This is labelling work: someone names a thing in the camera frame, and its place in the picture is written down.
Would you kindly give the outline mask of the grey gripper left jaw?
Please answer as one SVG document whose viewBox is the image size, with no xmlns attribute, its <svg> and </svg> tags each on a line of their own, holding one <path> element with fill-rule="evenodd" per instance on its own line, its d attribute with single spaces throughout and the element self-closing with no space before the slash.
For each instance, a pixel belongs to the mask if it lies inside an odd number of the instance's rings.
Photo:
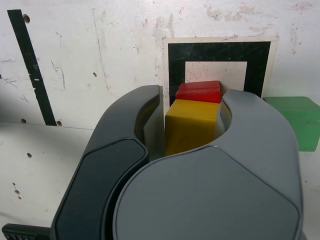
<svg viewBox="0 0 320 240">
<path fill-rule="evenodd" d="M 111 240 L 117 199 L 149 162 L 144 126 L 161 105 L 159 85 L 138 87 L 103 113 L 51 225 L 53 240 Z"/>
</svg>

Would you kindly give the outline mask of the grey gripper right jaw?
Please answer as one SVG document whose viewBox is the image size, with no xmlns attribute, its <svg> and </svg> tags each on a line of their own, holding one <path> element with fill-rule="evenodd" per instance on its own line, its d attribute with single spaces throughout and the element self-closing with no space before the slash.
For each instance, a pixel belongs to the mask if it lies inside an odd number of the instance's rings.
<svg viewBox="0 0 320 240">
<path fill-rule="evenodd" d="M 124 186 L 116 240 L 301 240 L 303 196 L 296 135 L 253 93 L 229 90 L 223 133 L 148 163 Z"/>
</svg>

